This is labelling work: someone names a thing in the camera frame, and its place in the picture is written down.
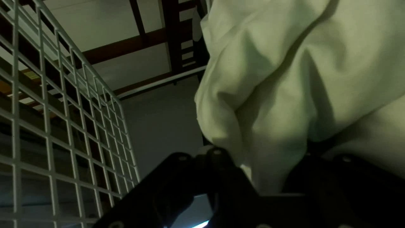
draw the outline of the white wall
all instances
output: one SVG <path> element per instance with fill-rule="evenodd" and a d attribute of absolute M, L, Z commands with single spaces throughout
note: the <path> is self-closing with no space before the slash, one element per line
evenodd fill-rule
<path fill-rule="evenodd" d="M 162 43 L 93 65 L 102 80 L 116 90 L 169 72 L 167 44 Z"/>
<path fill-rule="evenodd" d="M 123 101 L 142 177 L 172 152 L 196 155 L 201 148 L 193 103 L 197 85 L 191 77 Z"/>

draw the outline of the black object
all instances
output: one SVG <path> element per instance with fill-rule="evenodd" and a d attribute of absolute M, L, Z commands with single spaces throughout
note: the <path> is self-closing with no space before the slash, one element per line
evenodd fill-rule
<path fill-rule="evenodd" d="M 195 158 L 171 155 L 95 228 L 171 227 L 200 194 L 212 207 L 209 228 L 405 227 L 404 181 L 358 158 L 307 156 L 285 194 L 261 198 L 229 155 L 212 148 Z"/>

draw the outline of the metal wire rack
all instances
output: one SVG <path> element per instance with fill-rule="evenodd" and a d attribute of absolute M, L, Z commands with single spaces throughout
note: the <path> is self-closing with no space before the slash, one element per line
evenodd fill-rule
<path fill-rule="evenodd" d="M 0 0 L 0 227 L 91 227 L 138 181 L 119 100 L 43 1 Z"/>

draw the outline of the white garment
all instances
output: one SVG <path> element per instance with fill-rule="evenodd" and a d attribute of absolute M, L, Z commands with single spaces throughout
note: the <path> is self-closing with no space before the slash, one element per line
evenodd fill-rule
<path fill-rule="evenodd" d="M 404 22 L 402 0 L 214 1 L 201 23 L 202 133 L 252 169 L 261 194 L 279 191 L 307 139 L 336 137 L 328 156 L 405 177 Z"/>

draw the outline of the metal bar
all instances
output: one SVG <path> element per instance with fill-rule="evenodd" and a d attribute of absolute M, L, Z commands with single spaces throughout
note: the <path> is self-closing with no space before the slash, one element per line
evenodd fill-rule
<path fill-rule="evenodd" d="M 178 75 L 173 75 L 173 76 L 162 79 L 159 81 L 154 81 L 152 84 L 148 84 L 148 85 L 144 85 L 144 86 L 140 86 L 140 88 L 135 88 L 135 89 L 133 89 L 130 91 L 126 91 L 126 93 L 123 93 L 123 94 L 117 95 L 117 98 L 123 100 L 123 99 L 125 99 L 125 98 L 128 98 L 128 96 L 130 96 L 133 94 L 138 94 L 138 93 L 142 93 L 144 90 L 149 90 L 149 89 L 164 85 L 164 84 L 180 80 L 180 79 L 193 76 L 195 74 L 201 72 L 201 71 L 205 71 L 205 66 L 197 67 L 197 69 L 193 69 L 191 71 L 186 71 L 186 72 L 182 72 L 182 74 L 178 74 Z"/>

